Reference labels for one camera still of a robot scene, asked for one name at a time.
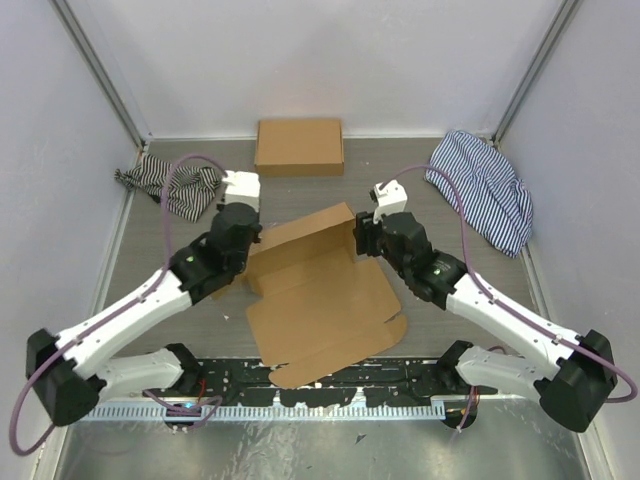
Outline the left aluminium corner post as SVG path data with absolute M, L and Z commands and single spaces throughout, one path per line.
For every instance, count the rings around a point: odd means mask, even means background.
M 87 35 L 84 27 L 68 1 L 50 1 L 52 9 L 58 16 L 62 26 L 67 31 L 74 43 L 80 57 L 87 65 L 90 73 L 96 80 L 107 102 L 111 106 L 116 118 L 124 127 L 130 139 L 139 148 L 144 149 L 147 141 L 136 126 L 123 97 L 118 92 L 112 81 L 104 62 L 100 59 L 93 42 Z

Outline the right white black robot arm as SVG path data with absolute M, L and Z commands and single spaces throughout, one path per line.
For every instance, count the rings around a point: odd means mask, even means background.
M 432 247 L 409 212 L 357 214 L 356 252 L 382 257 L 419 299 L 480 326 L 515 350 L 491 352 L 455 342 L 439 359 L 451 394 L 484 386 L 538 403 L 561 426 L 582 433 L 617 384 L 610 341 L 553 324 L 495 290 L 456 257 Z

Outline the aluminium corner post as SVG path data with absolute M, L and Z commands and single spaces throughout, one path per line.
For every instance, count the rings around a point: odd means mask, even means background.
M 525 73 L 520 80 L 507 108 L 502 115 L 495 132 L 491 136 L 491 142 L 499 145 L 507 134 L 509 128 L 517 117 L 525 103 L 527 96 L 542 75 L 546 65 L 550 61 L 554 50 L 559 45 L 562 36 L 571 24 L 575 14 L 582 6 L 581 0 L 563 0 L 554 14 L 538 48 L 536 49 Z
M 111 106 L 116 118 L 124 127 L 130 139 L 139 148 L 144 149 L 147 141 L 136 126 L 123 97 L 118 92 L 112 81 L 104 62 L 100 59 L 93 42 L 87 35 L 84 27 L 68 1 L 50 1 L 52 9 L 58 16 L 62 26 L 67 31 L 74 43 L 80 57 L 87 65 L 90 73 L 96 80 L 107 102 Z

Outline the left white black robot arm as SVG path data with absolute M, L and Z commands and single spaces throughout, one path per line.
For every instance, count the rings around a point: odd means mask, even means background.
M 134 357 L 117 354 L 160 322 L 230 285 L 244 272 L 261 230 L 259 206 L 222 206 L 209 231 L 179 249 L 138 289 L 57 335 L 46 329 L 33 333 L 26 377 L 53 425 L 75 423 L 98 404 L 135 391 L 194 394 L 202 369 L 185 345 L 172 343 Z

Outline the black white striped cloth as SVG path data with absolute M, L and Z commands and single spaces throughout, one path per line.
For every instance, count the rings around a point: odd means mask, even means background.
M 161 195 L 171 169 L 169 162 L 151 154 L 144 154 L 139 163 L 127 170 L 117 169 L 114 178 L 127 190 L 141 190 L 155 203 Z M 168 210 L 190 222 L 196 222 L 216 197 L 221 176 L 209 166 L 180 166 L 169 182 Z

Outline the folded brown cardboard box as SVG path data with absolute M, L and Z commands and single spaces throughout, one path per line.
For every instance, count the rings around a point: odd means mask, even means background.
M 266 177 L 342 176 L 344 145 L 341 120 L 260 120 L 254 168 L 259 175 Z

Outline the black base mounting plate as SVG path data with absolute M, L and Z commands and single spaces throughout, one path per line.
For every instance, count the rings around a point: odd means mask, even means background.
M 348 366 L 296 389 L 269 380 L 273 370 L 256 358 L 216 358 L 200 361 L 200 378 L 188 390 L 155 389 L 163 397 L 219 395 L 224 406 L 309 408 L 347 406 L 364 396 L 365 406 L 429 406 L 438 395 L 467 396 L 470 387 L 445 380 L 436 362 L 426 358 L 381 357 Z

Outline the right aluminium corner post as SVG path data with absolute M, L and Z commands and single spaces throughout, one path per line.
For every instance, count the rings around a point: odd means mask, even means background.
M 527 96 L 542 75 L 546 65 L 550 61 L 554 50 L 559 45 L 562 36 L 571 24 L 575 14 L 582 6 L 581 0 L 563 0 L 554 14 L 538 48 L 536 49 L 525 73 L 520 80 L 507 108 L 502 115 L 495 132 L 491 136 L 491 142 L 499 145 L 507 134 L 509 128 L 517 117 L 525 103 Z

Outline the blue white striped cloth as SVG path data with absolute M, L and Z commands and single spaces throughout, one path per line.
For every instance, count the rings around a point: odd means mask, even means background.
M 494 147 L 461 130 L 448 132 L 431 155 L 425 181 L 469 226 L 504 255 L 515 258 L 532 234 L 533 202 L 524 181 Z

